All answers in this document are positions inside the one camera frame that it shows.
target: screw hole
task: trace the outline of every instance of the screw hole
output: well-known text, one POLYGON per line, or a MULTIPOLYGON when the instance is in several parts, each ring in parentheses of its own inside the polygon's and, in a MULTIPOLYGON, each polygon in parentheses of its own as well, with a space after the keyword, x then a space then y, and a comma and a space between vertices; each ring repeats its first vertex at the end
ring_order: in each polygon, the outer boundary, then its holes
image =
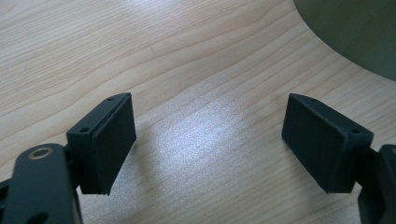
POLYGON ((29 159, 30 160, 39 160, 44 157, 47 157, 49 154, 52 153, 52 148, 51 147, 41 147, 33 152, 29 153, 29 159))
POLYGON ((46 223, 47 219, 49 219, 48 213, 42 212, 30 217, 26 224, 43 224, 46 223))
POLYGON ((80 133, 85 133, 89 130, 90 128, 82 128, 80 130, 78 130, 80 133))

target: black mechanical part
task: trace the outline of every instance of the black mechanical part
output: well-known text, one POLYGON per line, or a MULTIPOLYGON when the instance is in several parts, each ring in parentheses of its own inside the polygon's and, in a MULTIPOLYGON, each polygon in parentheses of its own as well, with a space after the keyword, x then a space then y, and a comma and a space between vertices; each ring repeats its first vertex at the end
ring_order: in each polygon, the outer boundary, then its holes
POLYGON ((70 153, 83 161, 83 193, 109 194, 136 140, 131 94, 105 99, 67 132, 70 153))
POLYGON ((290 94, 282 138, 327 193, 362 186, 361 223, 396 223, 396 146, 370 148, 374 135, 322 102, 290 94))
POLYGON ((67 139, 17 158, 12 178, 0 183, 0 223, 82 223, 76 187, 109 194, 136 140, 131 94, 104 100, 67 139))
POLYGON ((64 148, 46 144, 24 151, 9 183, 4 223, 81 223, 64 148))

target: metal screw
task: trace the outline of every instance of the metal screw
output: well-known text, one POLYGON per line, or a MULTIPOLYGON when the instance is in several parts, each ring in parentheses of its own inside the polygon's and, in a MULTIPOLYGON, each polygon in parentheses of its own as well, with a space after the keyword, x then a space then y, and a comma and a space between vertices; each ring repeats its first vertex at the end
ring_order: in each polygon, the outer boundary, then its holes
POLYGON ((40 160, 52 153, 52 147, 41 147, 29 153, 30 160, 40 160))

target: table surface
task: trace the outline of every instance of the table surface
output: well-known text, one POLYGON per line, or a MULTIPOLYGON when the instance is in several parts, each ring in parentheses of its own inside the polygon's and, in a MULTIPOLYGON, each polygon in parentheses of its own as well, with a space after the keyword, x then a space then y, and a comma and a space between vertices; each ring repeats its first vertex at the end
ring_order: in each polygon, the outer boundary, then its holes
POLYGON ((283 143, 290 92, 396 143, 396 82, 330 49, 291 0, 2 1, 0 180, 110 95, 137 141, 85 223, 359 223, 283 143))

